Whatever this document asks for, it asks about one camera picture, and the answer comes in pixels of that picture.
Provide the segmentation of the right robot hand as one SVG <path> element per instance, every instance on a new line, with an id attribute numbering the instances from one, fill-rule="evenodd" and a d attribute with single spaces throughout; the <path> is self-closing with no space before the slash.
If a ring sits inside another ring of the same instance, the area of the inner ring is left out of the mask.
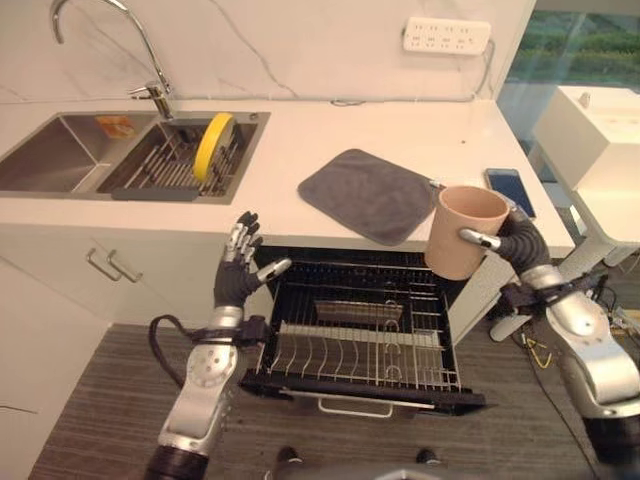
<path id="1" fill-rule="evenodd" d="M 480 233 L 471 228 L 461 228 L 458 236 L 497 253 L 520 276 L 527 271 L 551 264 L 548 246 L 526 212 L 513 200 L 503 197 L 508 215 L 497 235 Z"/>

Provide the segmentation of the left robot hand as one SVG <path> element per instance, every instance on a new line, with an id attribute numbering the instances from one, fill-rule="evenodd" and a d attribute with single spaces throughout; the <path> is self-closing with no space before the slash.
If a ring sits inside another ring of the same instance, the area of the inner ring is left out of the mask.
<path id="1" fill-rule="evenodd" d="M 258 234 L 258 214 L 246 211 L 233 225 L 216 271 L 214 306 L 243 308 L 246 300 L 262 285 L 283 274 L 292 260 L 281 258 L 256 271 L 251 262 L 263 243 Z"/>

